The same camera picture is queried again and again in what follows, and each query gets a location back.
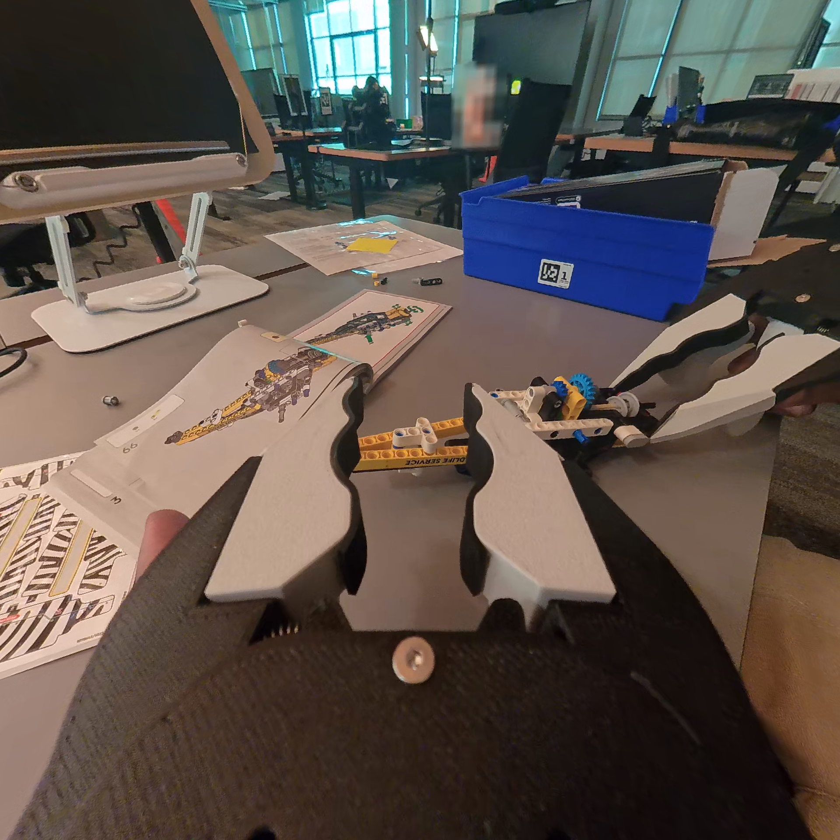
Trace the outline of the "clear plastic bag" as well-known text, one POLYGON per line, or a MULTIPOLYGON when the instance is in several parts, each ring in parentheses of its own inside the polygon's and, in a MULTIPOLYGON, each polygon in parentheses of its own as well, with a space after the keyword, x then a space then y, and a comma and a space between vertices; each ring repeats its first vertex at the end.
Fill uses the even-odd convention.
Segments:
POLYGON ((355 220, 270 234, 282 247, 326 276, 344 271, 368 270, 379 274, 427 266, 463 255, 460 248, 439 243, 386 221, 355 220), (352 239, 362 236, 392 236, 398 244, 389 255, 346 251, 352 239))

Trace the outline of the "person's left hand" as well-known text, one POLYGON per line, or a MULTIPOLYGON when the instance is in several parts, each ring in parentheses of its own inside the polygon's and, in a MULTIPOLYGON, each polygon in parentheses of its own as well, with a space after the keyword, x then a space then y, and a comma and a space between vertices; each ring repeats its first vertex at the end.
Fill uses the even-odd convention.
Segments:
POLYGON ((189 517, 172 509, 153 511, 147 517, 134 576, 136 581, 188 522, 189 517))

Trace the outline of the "black bag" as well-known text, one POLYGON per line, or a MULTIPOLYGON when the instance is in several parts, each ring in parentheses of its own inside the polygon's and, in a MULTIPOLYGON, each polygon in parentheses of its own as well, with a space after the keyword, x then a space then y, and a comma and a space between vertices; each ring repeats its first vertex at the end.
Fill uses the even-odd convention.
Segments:
POLYGON ((702 118, 680 121, 675 139, 709 144, 753 144, 800 150, 838 131, 839 105, 829 101, 756 98, 708 104, 702 118))

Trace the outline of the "long wood edged desk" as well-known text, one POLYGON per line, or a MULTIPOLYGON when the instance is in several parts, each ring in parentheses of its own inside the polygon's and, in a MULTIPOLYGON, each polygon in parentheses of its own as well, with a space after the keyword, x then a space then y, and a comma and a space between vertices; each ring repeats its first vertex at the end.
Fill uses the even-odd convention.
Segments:
MULTIPOLYGON (((555 145, 581 144, 591 151, 615 151, 623 153, 650 154, 654 150, 654 139, 634 138, 620 134, 582 134, 558 133, 555 145)), ((703 158, 729 158, 741 161, 784 161, 795 158, 793 150, 781 150, 757 145, 737 145, 732 143, 689 143, 671 141, 668 152, 675 155, 696 156, 703 158)))

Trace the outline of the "black screen tablet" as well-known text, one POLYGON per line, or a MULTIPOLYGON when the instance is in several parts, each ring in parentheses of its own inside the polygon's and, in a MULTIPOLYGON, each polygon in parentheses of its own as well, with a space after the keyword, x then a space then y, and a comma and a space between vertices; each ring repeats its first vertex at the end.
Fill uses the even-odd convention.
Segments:
POLYGON ((275 152, 208 2, 2 2, 2 224, 263 181, 275 152))

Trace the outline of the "yellow and white lego model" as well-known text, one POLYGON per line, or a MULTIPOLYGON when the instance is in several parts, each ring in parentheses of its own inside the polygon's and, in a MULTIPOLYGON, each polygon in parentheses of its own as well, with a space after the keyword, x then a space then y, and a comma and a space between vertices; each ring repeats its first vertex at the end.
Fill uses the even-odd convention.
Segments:
MULTIPOLYGON (((588 374, 552 380, 536 377, 520 390, 490 392, 536 437, 563 459, 589 469, 594 458, 612 448, 636 448, 649 443, 659 420, 654 402, 641 402, 631 392, 597 387, 588 374)), ((451 466, 463 475, 469 431, 463 417, 415 424, 388 433, 360 437, 356 473, 451 466)))

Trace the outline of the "lego instruction booklet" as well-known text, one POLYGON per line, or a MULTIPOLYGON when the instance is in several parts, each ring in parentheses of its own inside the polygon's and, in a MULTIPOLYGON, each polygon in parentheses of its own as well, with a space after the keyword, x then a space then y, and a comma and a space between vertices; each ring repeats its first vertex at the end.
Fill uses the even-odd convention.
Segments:
POLYGON ((369 391, 451 307, 363 290, 288 335, 245 325, 221 339, 162 399, 98 438, 55 474, 63 549, 104 539, 136 552, 153 511, 198 509, 247 458, 362 373, 369 391))

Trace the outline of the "dark cardboard lego box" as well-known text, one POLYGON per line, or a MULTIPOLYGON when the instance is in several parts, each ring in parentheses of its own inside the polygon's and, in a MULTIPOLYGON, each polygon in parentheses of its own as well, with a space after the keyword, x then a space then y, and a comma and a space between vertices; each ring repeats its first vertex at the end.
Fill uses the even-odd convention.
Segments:
POLYGON ((508 202, 708 224, 710 261, 751 256, 779 185, 773 168, 703 160, 514 188, 508 202))

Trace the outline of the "large black monitor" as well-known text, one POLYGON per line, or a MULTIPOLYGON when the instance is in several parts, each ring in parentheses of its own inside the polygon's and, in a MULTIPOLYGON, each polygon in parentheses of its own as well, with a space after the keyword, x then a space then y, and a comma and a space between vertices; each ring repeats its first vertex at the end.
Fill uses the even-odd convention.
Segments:
POLYGON ((581 63, 591 2, 498 2, 475 18, 471 59, 499 80, 571 86, 581 63))

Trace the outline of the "wood edged office desk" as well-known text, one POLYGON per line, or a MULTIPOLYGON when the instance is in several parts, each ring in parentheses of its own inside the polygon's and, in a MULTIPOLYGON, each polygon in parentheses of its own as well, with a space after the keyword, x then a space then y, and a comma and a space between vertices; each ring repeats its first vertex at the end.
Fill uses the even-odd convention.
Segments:
POLYGON ((350 169, 350 206, 352 219, 366 217, 362 171, 373 164, 406 164, 409 161, 434 162, 438 168, 438 179, 444 197, 440 217, 444 226, 461 227, 460 194, 471 189, 471 162, 478 155, 489 158, 498 154, 498 145, 479 146, 477 148, 453 147, 451 144, 430 145, 429 143, 410 144, 404 148, 392 146, 387 150, 349 148, 343 143, 311 143, 308 152, 338 160, 350 169))

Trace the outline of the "zebra striped sticker sheet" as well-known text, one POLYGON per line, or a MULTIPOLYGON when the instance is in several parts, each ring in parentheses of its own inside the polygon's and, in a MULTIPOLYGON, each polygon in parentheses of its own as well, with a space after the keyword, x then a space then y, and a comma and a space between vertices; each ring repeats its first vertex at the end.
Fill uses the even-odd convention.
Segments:
POLYGON ((50 495, 80 453, 1 470, 1 678, 94 647, 137 559, 50 495))

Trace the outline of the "brown cardboard sheet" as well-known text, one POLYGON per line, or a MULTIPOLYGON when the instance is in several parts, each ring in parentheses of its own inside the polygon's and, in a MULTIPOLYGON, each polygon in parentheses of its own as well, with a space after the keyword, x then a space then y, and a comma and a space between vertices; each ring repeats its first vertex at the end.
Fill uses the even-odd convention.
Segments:
POLYGON ((753 247, 750 255, 730 259, 711 260, 708 262, 707 267, 712 269, 759 266, 765 262, 775 261, 792 255, 804 247, 823 244, 825 242, 826 241, 823 238, 802 238, 791 237, 788 235, 760 238, 753 247))

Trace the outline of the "white tablet stand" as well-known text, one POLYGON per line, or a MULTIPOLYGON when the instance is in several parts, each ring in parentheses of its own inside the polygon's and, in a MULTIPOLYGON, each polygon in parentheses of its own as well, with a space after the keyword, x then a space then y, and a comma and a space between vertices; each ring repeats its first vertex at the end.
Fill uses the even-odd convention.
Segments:
POLYGON ((56 262, 61 299, 32 311, 40 331, 64 351, 83 354, 265 295, 265 282, 224 266, 198 265, 211 202, 207 191, 192 196, 185 245, 173 271, 103 290, 87 291, 77 280, 66 224, 68 213, 104 206, 122 196, 146 199, 188 186, 243 182, 248 163, 244 152, 205 150, 185 161, 23 169, 4 177, 2 208, 16 223, 42 216, 56 262))

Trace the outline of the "blue plastic bin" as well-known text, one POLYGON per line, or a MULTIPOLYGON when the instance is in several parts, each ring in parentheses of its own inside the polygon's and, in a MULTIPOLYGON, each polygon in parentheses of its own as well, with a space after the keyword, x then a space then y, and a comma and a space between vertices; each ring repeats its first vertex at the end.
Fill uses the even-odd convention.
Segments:
POLYGON ((697 299, 712 226, 502 197, 526 183, 460 194, 465 275, 655 322, 697 299))

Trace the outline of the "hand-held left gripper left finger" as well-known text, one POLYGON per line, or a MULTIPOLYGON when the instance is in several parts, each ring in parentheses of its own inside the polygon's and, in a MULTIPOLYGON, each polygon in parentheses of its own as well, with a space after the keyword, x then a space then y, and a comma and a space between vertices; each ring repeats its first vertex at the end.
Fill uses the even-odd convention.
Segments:
POLYGON ((323 393, 262 455, 205 588, 214 603, 276 599, 300 621, 317 602, 356 595, 367 543, 359 493, 364 378, 323 393))

